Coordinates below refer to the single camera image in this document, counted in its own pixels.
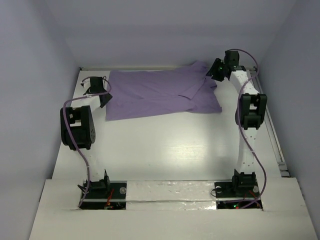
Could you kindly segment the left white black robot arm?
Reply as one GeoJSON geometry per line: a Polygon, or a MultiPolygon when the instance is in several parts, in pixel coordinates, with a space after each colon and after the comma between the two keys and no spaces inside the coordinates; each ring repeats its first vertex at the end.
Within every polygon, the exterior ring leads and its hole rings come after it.
{"type": "Polygon", "coordinates": [[[106,76],[86,77],[80,81],[80,86],[85,88],[84,93],[67,100],[60,109],[60,134],[62,143],[84,161],[86,181],[79,186],[83,201],[92,189],[92,182],[90,162],[82,149],[90,150],[96,141],[93,111],[104,108],[113,96],[106,76]]]}

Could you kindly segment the purple t shirt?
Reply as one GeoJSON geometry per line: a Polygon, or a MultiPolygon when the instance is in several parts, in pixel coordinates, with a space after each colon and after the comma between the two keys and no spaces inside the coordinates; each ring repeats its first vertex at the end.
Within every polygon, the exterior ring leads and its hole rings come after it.
{"type": "Polygon", "coordinates": [[[173,70],[110,72],[112,99],[106,120],[117,121],[172,113],[219,114],[216,82],[207,64],[196,61],[173,70]]]}

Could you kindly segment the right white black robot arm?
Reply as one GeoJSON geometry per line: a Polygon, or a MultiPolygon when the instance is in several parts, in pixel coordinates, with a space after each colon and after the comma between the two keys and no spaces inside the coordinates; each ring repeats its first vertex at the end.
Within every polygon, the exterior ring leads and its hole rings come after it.
{"type": "Polygon", "coordinates": [[[240,65],[240,49],[225,51],[224,59],[216,58],[207,76],[222,82],[228,79],[237,91],[235,123],[239,129],[238,160],[231,181],[214,184],[219,199],[244,198],[257,183],[254,145],[259,128],[265,120],[268,97],[253,85],[247,70],[240,65]]]}

